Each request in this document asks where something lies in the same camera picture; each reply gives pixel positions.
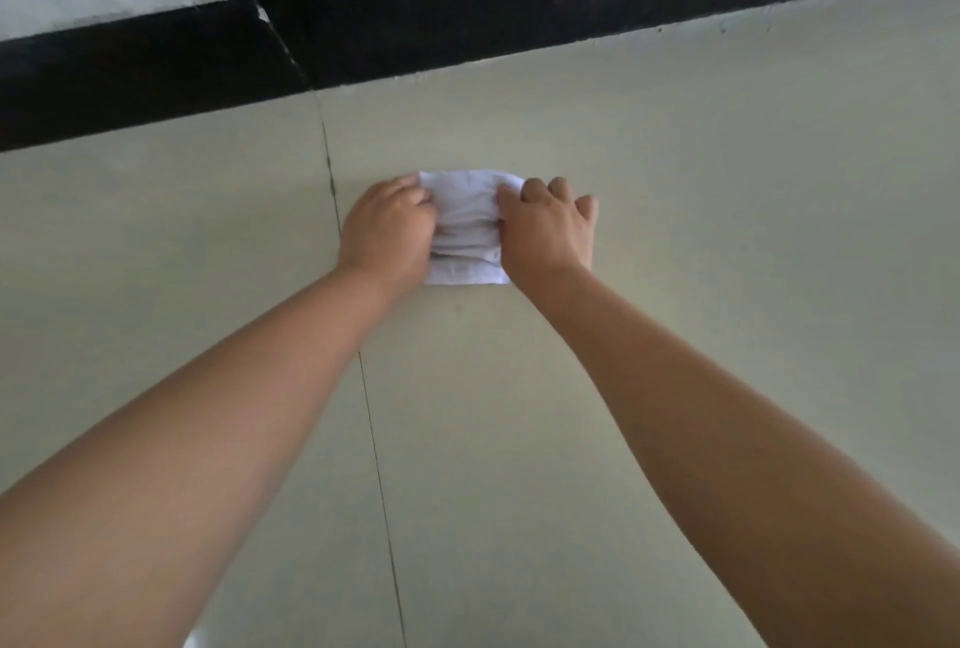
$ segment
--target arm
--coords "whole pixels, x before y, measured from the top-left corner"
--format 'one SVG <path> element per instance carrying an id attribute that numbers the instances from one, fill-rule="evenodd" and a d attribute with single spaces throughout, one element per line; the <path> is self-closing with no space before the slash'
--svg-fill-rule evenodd
<path id="1" fill-rule="evenodd" d="M 590 273 L 596 201 L 500 192 L 503 264 L 771 646 L 960 644 L 960 556 L 855 463 Z"/>
<path id="2" fill-rule="evenodd" d="M 184 643 L 361 341 L 426 277 L 415 180 L 360 199 L 332 273 L 0 496 L 0 644 Z"/>

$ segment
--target floor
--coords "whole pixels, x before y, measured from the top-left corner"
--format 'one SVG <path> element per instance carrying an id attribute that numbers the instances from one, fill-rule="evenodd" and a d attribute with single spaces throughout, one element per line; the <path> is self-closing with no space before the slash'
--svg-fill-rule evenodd
<path id="1" fill-rule="evenodd" d="M 958 113 L 954 0 L 809 0 L 8 153 L 0 487 L 330 268 L 371 182 L 497 168 L 597 193 L 601 277 L 960 541 Z M 362 358 L 193 645 L 761 643 L 516 290 Z"/>

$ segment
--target person's right arm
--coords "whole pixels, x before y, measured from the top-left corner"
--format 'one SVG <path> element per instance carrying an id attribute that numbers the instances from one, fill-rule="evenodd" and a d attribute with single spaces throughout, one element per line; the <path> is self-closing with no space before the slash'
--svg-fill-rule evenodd
<path id="1" fill-rule="evenodd" d="M 960 553 L 844 454 L 590 271 L 596 201 L 499 194 L 503 266 L 593 379 L 678 526 L 771 646 L 960 645 Z"/>

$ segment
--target person's left hand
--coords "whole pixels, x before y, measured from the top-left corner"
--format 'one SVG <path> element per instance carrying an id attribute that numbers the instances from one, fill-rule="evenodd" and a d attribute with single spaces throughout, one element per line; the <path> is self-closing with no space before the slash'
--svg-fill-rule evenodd
<path id="1" fill-rule="evenodd" d="M 377 183 L 343 223 L 337 268 L 363 273 L 398 299 L 424 282 L 436 225 L 432 194 L 416 173 Z"/>

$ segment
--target cloth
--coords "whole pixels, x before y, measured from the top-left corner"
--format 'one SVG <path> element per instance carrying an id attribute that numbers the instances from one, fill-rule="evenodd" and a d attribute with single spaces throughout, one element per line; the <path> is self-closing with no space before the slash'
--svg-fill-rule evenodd
<path id="1" fill-rule="evenodd" d="M 419 181 L 437 206 L 426 283 L 509 284 L 500 266 L 497 188 L 519 192 L 523 179 L 497 170 L 452 170 L 421 172 Z"/>

